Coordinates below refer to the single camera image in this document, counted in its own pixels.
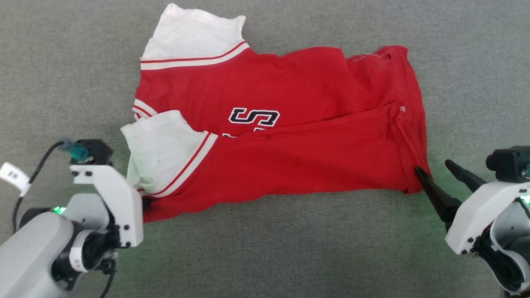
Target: black letter with white outline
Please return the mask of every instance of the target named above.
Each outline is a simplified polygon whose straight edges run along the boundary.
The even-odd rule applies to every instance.
[[[235,124],[250,124],[254,123],[259,116],[263,116],[266,119],[259,120],[258,125],[272,127],[276,124],[278,118],[280,118],[278,111],[270,110],[251,110],[246,117],[241,117],[241,115],[246,113],[246,110],[246,108],[234,108],[228,121]]]

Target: green led indicator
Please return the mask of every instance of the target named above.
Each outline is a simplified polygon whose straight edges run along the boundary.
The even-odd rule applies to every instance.
[[[53,212],[61,215],[66,210],[66,207],[57,206],[52,209]]]
[[[530,205],[530,195],[521,196],[521,199]]]

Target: white tag on cable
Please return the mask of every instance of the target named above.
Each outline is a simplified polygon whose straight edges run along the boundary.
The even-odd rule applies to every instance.
[[[0,179],[17,187],[22,192],[20,194],[21,197],[23,197],[30,188],[30,178],[28,175],[8,162],[5,162],[2,165],[2,168],[0,168]]]

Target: red and white striped trim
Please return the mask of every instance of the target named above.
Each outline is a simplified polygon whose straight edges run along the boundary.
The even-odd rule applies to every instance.
[[[195,169],[202,162],[206,154],[210,151],[212,146],[217,139],[217,135],[204,132],[201,141],[197,144],[197,147],[190,154],[188,159],[184,162],[183,166],[176,172],[173,179],[160,191],[148,191],[148,195],[155,198],[162,198],[170,195],[177,190],[188,177],[195,171]]]
[[[134,106],[132,107],[132,110],[136,113],[135,114],[136,120],[138,120],[140,117],[150,118],[158,114],[153,108],[148,106],[147,103],[144,103],[143,101],[139,99],[134,100]]]
[[[232,48],[230,51],[215,57],[198,57],[198,58],[141,58],[140,69],[142,70],[153,70],[153,69],[165,69],[171,67],[182,67],[182,66],[201,66],[201,65],[212,65],[218,64],[224,61],[228,61],[235,56],[239,55],[242,51],[250,48],[249,44],[245,40],[242,40],[237,46]]]

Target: red stripe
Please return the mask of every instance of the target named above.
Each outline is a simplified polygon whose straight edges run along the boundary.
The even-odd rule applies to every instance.
[[[133,109],[140,110],[141,112],[145,113],[145,114],[148,115],[149,117],[152,117],[152,116],[153,116],[153,115],[151,115],[150,113],[148,113],[146,110],[142,109],[142,108],[139,107],[139,106],[133,106],[132,108],[133,108]]]
[[[184,167],[184,169],[182,169],[182,171],[180,171],[180,173],[175,177],[175,179],[173,179],[173,181],[171,181],[171,183],[169,183],[168,186],[166,186],[163,190],[159,191],[159,192],[156,192],[152,195],[158,195],[158,194],[161,194],[163,192],[165,192],[168,188],[170,188],[173,183],[175,183],[175,181],[180,177],[182,176],[182,174],[186,171],[186,169],[189,167],[189,165],[191,164],[191,162],[195,159],[195,157],[197,156],[197,154],[199,154],[200,150],[202,149],[202,147],[204,146],[204,144],[206,144],[206,140],[208,140],[208,138],[210,137],[211,134],[208,134],[208,136],[204,139],[204,141],[202,141],[202,144],[200,144],[199,146],[199,149],[197,149],[197,151],[195,151],[195,154],[191,157],[190,161],[186,164],[186,166]]]
[[[246,43],[246,41],[242,41],[239,43],[239,45],[235,46],[233,49],[231,49],[230,51],[220,55],[220,56],[216,56],[216,57],[205,57],[205,58],[178,58],[178,59],[167,59],[167,60],[148,60],[148,61],[140,61],[140,63],[162,63],[162,62],[175,62],[175,61],[194,61],[194,60],[213,60],[213,59],[218,59],[218,58],[221,58],[221,57],[224,57],[230,53],[232,53],[233,51],[235,51],[240,45]]]

